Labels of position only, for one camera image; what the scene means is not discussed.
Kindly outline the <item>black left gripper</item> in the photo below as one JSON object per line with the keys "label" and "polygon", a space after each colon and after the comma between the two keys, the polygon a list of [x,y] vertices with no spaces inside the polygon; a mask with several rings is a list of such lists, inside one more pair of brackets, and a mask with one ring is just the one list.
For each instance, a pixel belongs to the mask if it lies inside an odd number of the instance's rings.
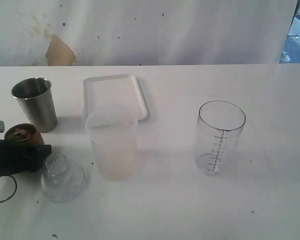
{"label": "black left gripper", "polygon": [[37,172],[51,153],[50,144],[18,146],[0,140],[0,177]]}

